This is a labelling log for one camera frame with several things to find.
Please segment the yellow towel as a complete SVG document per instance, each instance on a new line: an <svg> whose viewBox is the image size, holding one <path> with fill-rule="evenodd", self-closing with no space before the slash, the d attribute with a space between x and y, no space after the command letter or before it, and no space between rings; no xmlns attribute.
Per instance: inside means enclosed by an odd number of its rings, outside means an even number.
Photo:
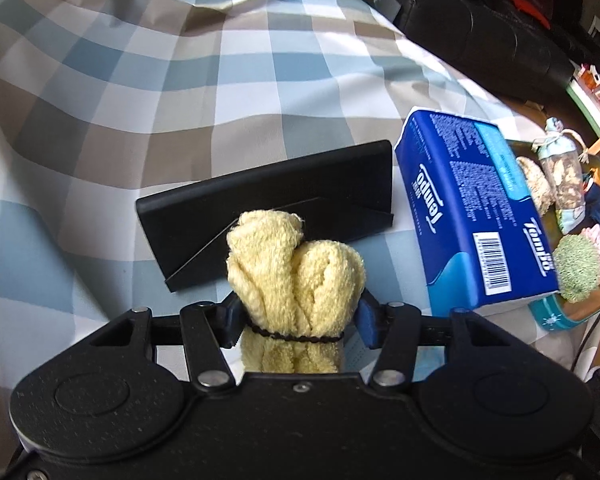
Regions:
<svg viewBox="0 0 600 480"><path fill-rule="evenodd" d="M302 219L276 210L244 212L226 241L227 281L248 314L245 370L340 372L343 333L366 282L360 254L334 240L307 242Z"/></svg>

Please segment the patterned drawstring pouch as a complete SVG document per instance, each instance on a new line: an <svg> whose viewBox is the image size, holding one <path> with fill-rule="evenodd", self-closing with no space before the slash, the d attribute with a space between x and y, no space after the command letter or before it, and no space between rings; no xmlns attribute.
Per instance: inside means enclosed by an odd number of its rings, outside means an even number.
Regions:
<svg viewBox="0 0 600 480"><path fill-rule="evenodd" d="M532 150L544 171L554 198L558 228L569 234L585 216L583 174L576 144L567 136L562 122L547 118L545 134Z"/></svg>

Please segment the navy orange soft toy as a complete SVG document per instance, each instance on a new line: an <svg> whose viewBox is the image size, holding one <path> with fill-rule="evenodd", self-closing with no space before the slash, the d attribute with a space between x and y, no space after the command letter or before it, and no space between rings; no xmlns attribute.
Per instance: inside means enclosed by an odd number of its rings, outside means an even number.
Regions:
<svg viewBox="0 0 600 480"><path fill-rule="evenodd" d="M592 174L584 184L585 217L584 226L586 228L600 228L600 184L594 179Z"/></svg>

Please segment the large blue tissue pack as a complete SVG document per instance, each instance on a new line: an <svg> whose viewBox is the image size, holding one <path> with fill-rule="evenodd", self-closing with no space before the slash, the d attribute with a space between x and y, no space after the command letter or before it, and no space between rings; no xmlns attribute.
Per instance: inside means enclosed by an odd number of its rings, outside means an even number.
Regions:
<svg viewBox="0 0 600 480"><path fill-rule="evenodd" d="M541 218L496 125L416 108L394 152L433 315L506 312L557 292Z"/></svg>

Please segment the beige fuzzy cloth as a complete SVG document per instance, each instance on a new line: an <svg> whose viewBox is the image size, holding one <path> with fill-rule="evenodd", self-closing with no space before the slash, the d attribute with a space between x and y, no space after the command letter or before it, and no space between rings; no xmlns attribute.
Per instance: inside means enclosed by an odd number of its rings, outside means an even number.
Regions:
<svg viewBox="0 0 600 480"><path fill-rule="evenodd" d="M516 162L524 174L530 196L540 217L554 204L554 193L541 167L528 157L518 156Z"/></svg>

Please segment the green knitted ball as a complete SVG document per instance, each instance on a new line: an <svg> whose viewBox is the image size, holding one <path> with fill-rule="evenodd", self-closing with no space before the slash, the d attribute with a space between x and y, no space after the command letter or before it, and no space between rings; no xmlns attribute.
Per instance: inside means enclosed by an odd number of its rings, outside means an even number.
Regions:
<svg viewBox="0 0 600 480"><path fill-rule="evenodd" d="M553 252L559 293L567 302L585 300L600 284L600 256L581 235L566 235Z"/></svg>

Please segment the teal rimmed tray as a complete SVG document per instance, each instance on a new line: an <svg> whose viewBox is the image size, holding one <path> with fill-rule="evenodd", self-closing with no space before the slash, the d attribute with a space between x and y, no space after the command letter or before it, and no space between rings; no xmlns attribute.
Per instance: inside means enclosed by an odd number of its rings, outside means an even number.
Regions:
<svg viewBox="0 0 600 480"><path fill-rule="evenodd" d="M558 292L530 304L546 330L569 330L600 311L600 158L571 136L509 143L550 244Z"/></svg>

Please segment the checkered bed cover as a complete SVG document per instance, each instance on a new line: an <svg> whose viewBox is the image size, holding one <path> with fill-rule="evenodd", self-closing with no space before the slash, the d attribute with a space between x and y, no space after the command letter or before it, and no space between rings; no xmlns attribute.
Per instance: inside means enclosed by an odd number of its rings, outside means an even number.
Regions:
<svg viewBox="0 0 600 480"><path fill-rule="evenodd" d="M0 471L35 367L134 307L174 313L138 198L396 140L414 107L542 128L361 0L0 0Z"/></svg>

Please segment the green glass coffee table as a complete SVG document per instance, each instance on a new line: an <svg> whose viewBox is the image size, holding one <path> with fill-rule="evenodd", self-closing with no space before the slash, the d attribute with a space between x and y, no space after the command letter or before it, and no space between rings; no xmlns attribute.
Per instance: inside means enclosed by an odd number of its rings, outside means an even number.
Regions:
<svg viewBox="0 0 600 480"><path fill-rule="evenodd" d="M568 96L600 136L600 74L593 65L580 65L574 69L567 87Z"/></svg>

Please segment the black leather sofa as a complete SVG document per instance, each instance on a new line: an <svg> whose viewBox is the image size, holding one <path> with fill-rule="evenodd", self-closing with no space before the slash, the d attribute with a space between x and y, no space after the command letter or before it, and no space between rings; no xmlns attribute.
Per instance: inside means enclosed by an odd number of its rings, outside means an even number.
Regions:
<svg viewBox="0 0 600 480"><path fill-rule="evenodd" d="M492 93L543 103L574 69L600 72L600 45L581 24L583 0L528 0L550 29L510 0L364 0L404 36Z"/></svg>

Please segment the red cushion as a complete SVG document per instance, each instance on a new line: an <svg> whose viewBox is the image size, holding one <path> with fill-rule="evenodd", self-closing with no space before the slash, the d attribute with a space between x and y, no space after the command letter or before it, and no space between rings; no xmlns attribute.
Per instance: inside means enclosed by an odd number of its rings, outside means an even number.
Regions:
<svg viewBox="0 0 600 480"><path fill-rule="evenodd" d="M550 29L550 21L546 18L546 16L531 2L528 0L510 0L515 8L535 20L537 20L543 27L546 29Z"/></svg>

